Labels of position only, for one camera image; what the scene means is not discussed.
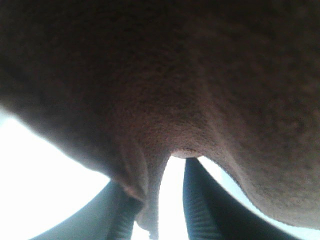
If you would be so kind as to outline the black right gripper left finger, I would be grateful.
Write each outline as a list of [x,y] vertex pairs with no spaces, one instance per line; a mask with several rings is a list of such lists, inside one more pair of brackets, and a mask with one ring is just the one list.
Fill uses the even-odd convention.
[[34,240],[130,240],[141,201],[110,181],[75,214]]

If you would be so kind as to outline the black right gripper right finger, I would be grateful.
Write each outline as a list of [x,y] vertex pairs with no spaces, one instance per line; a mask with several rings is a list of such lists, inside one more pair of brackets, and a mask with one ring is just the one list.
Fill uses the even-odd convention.
[[197,158],[187,158],[183,210],[191,240],[293,240],[234,199]]

